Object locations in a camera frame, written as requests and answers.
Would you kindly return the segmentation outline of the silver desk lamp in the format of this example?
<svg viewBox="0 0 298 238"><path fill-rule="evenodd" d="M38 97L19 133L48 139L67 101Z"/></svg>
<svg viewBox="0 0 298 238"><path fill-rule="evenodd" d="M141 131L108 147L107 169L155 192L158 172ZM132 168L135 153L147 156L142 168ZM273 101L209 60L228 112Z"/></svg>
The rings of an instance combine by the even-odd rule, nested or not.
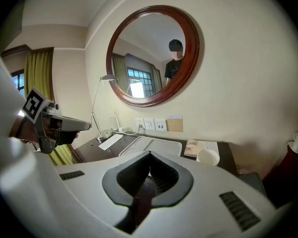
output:
<svg viewBox="0 0 298 238"><path fill-rule="evenodd" d="M101 76L99 78L99 81L97 83L97 86L96 86L96 90L95 90L95 94L94 94L94 98L93 98L93 102L92 102L92 108L91 108L91 121L93 121L93 125L96 126L96 129L99 133L99 135L97 136L96 140L100 143L106 141L107 139L109 139L112 135L113 135L113 132L111 130L105 130L105 131L102 131L96 121L96 117L95 117L95 114L94 114L94 105L95 105L95 100L96 100L96 96L97 96L97 91L98 91L98 88L99 88L99 85L100 85L100 82L103 82L103 81L115 81L115 80L118 80L118 77L113 75L113 74L107 74L105 76Z"/></svg>

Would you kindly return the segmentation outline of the green curtain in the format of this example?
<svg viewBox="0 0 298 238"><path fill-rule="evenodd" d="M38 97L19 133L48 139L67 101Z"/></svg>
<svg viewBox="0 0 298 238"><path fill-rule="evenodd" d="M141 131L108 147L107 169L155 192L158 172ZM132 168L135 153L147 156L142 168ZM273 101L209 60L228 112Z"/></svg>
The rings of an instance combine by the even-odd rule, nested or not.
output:
<svg viewBox="0 0 298 238"><path fill-rule="evenodd" d="M32 50L28 53L24 67L24 92L32 87L38 89L49 100L54 101L52 83L53 48ZM61 145L51 153L50 160L55 166L73 164L72 146Z"/></svg>

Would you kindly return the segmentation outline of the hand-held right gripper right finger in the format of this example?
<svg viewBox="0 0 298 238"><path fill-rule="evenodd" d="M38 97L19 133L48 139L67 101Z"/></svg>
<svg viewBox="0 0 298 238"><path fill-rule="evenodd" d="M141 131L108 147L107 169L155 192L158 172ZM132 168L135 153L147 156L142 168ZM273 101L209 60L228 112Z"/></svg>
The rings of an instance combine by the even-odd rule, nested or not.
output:
<svg viewBox="0 0 298 238"><path fill-rule="evenodd" d="M187 170L194 182L186 197L173 207L152 209L135 235L242 235L259 230L275 214L260 192L228 171L170 154L163 157ZM220 195L233 192L259 219L243 232Z"/></svg>

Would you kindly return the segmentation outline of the oval wooden framed mirror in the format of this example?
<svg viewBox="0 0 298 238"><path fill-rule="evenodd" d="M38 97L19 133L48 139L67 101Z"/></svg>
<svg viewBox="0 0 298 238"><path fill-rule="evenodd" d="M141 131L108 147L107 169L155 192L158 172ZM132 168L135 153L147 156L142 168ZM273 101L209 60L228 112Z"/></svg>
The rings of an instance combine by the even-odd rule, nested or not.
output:
<svg viewBox="0 0 298 238"><path fill-rule="evenodd" d="M128 96L126 93L121 90L116 83L110 83L112 90L116 94L116 96L123 101L124 103L134 106L134 107L152 107L159 105L161 103L166 102L171 97L173 97L179 90L181 90L186 82L189 80L191 74L193 73L200 53L200 39L198 30L192 21L191 17L186 14L186 12L168 5L152 5L141 8L132 14L130 14L127 18L125 18L120 25L115 30L114 34L111 37L109 42L109 46L106 54L106 72L108 75L112 75L114 70L111 65L111 55L113 54L114 44L116 43L119 35L122 31L133 21L143 16L149 14L162 14L165 16L169 16L174 19L182 28L185 37L186 44L186 53L184 56L183 63L179 70L179 75L175 76L175 78L161 91L157 94L154 94L149 97L145 97L143 99L137 99L132 96Z"/></svg>

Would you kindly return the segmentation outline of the white notepad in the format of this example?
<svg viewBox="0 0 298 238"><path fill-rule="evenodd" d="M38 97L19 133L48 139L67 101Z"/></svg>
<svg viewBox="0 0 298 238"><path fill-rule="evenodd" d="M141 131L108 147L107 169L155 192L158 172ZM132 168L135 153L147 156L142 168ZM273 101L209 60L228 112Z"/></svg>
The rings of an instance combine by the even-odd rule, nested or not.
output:
<svg viewBox="0 0 298 238"><path fill-rule="evenodd" d="M105 142L101 143L98 147L102 150L107 150L113 144L118 142L123 136L121 134L114 134L112 137L107 139Z"/></svg>

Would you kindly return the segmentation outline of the white rectangular tray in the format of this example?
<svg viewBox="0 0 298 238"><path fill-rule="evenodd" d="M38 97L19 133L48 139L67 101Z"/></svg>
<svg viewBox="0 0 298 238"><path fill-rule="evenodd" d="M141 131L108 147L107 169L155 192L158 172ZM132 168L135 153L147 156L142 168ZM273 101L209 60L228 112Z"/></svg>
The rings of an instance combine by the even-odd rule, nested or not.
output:
<svg viewBox="0 0 298 238"><path fill-rule="evenodd" d="M119 154L119 156L129 155L141 151L154 151L159 154L169 154L180 157L182 144L175 141L139 136L129 146L127 146Z"/></svg>

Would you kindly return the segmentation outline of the white printed card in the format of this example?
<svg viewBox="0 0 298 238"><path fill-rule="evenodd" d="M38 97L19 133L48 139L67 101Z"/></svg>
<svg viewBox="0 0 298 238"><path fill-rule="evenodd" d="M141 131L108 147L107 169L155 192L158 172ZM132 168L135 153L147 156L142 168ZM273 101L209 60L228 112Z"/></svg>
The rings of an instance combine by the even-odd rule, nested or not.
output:
<svg viewBox="0 0 298 238"><path fill-rule="evenodd" d="M210 149L219 154L218 144L214 141L188 140L184 155L196 158L198 153L204 149Z"/></svg>

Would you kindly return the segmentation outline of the lattice window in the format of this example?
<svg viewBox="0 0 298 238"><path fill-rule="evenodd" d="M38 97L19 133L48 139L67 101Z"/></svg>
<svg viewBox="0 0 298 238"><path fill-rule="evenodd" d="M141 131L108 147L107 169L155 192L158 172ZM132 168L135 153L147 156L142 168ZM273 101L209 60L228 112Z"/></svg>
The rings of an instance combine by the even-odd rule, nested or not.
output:
<svg viewBox="0 0 298 238"><path fill-rule="evenodd" d="M16 89L21 94L21 96L25 97L24 91L24 69L15 71L11 74L12 81L15 84Z"/></svg>

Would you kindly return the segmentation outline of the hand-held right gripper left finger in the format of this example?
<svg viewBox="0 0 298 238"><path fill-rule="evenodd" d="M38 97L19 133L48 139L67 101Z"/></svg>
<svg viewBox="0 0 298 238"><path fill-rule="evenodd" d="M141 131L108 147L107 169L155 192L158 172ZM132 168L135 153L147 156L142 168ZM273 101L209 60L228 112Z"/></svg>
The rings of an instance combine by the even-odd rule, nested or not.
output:
<svg viewBox="0 0 298 238"><path fill-rule="evenodd" d="M111 169L135 160L141 151L102 161L57 166L56 171L71 193L93 215L110 226L142 226L150 219L150 176L148 167L137 165L131 173L107 183L132 188L132 206L114 203L103 189L103 177Z"/></svg>

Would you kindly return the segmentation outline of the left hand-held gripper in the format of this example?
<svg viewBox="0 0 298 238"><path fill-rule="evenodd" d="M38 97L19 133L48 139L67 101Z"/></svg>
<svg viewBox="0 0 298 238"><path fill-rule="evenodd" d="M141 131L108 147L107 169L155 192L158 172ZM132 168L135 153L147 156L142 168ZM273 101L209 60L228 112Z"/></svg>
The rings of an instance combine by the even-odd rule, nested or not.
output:
<svg viewBox="0 0 298 238"><path fill-rule="evenodd" d="M34 124L40 151L50 154L59 145L72 144L76 131L91 128L87 121L61 116L57 113L59 105L47 99L33 87L26 97L22 111Z"/></svg>

